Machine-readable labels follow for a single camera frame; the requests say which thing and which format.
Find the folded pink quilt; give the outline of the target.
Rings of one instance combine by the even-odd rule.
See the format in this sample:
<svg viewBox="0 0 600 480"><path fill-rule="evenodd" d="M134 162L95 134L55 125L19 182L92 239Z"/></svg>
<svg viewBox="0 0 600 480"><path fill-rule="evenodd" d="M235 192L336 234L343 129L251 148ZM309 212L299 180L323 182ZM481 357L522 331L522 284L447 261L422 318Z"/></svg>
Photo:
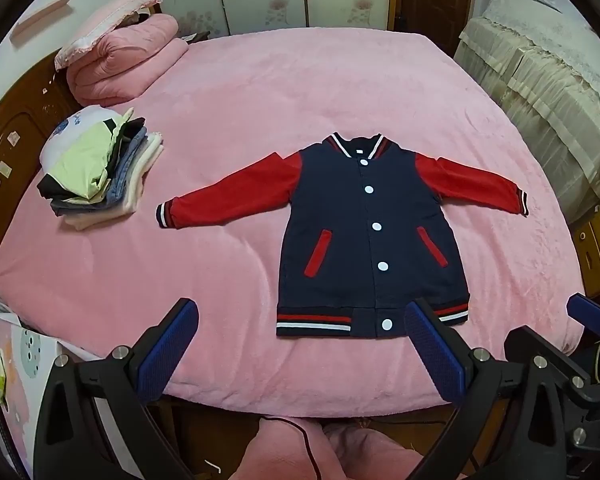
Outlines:
<svg viewBox="0 0 600 480"><path fill-rule="evenodd" d="M176 36L178 23L168 14L117 28L67 68L76 102L113 106L141 96L188 51Z"/></svg>

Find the stack of folded clothes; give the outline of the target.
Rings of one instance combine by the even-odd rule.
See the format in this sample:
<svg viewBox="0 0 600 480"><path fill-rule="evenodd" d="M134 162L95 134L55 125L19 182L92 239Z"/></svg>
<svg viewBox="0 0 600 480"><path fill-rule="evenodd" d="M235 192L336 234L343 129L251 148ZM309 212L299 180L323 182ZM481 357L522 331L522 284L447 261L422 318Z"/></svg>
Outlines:
<svg viewBox="0 0 600 480"><path fill-rule="evenodd" d="M134 214L144 181L163 152L162 135L130 108L89 105L61 122L44 144L36 188L53 213L84 231Z"/></svg>

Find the pink trousers of operator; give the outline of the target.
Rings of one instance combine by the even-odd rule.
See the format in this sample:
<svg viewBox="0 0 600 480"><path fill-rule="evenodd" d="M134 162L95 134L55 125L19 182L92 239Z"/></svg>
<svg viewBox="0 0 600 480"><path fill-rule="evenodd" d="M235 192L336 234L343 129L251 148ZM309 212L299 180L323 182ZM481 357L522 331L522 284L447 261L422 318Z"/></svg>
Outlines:
<svg viewBox="0 0 600 480"><path fill-rule="evenodd" d="M385 434L351 424L263 417L234 479L405 479L422 456Z"/></svg>

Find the wooden drawer cabinet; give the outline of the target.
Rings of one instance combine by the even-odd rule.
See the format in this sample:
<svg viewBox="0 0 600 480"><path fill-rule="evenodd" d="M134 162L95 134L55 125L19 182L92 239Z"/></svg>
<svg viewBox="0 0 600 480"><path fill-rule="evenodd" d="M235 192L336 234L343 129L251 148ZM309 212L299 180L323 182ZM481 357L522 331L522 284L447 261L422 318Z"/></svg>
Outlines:
<svg viewBox="0 0 600 480"><path fill-rule="evenodd" d="M571 228L586 294L600 296L600 204Z"/></svg>

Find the navy red varsity jacket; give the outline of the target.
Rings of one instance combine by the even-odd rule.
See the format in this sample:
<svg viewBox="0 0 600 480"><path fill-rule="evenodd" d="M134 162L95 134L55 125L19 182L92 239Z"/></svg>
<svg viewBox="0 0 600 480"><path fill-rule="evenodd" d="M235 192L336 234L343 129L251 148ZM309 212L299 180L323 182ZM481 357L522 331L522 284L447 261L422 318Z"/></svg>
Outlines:
<svg viewBox="0 0 600 480"><path fill-rule="evenodd" d="M277 336L398 338L415 300L445 325L468 318L446 200L529 212L527 193L499 174L401 148L381 134L346 140L333 133L161 203L156 219L163 229L222 226L288 208Z"/></svg>

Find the pink lace-edged pillow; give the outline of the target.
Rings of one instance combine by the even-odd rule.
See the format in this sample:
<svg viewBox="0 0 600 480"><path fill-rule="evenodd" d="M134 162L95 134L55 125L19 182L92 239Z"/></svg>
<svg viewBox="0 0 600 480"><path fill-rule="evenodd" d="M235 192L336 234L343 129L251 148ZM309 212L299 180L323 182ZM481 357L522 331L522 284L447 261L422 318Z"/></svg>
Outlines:
<svg viewBox="0 0 600 480"><path fill-rule="evenodd" d="M162 0L111 0L96 10L57 52L55 70L64 70L90 52L99 39L131 15L161 4Z"/></svg>

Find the white patterned storage box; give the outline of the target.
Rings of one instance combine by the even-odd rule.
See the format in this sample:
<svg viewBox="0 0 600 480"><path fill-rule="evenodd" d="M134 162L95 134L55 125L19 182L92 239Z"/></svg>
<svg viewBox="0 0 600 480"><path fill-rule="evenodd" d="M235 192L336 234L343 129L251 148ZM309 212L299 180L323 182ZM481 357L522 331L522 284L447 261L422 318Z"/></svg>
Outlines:
<svg viewBox="0 0 600 480"><path fill-rule="evenodd" d="M38 413L54 361L61 354L93 361L93 353L24 327L0 299L0 402L15 448L30 474Z"/></svg>

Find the brown wooden headboard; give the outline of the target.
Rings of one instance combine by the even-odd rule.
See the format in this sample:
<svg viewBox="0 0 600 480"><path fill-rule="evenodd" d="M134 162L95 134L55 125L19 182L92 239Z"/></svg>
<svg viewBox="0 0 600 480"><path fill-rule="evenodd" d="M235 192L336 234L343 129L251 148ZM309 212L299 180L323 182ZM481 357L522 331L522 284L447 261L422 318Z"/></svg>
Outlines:
<svg viewBox="0 0 600 480"><path fill-rule="evenodd" d="M79 109L53 53L34 64L0 101L0 245L23 194L40 169L55 127Z"/></svg>

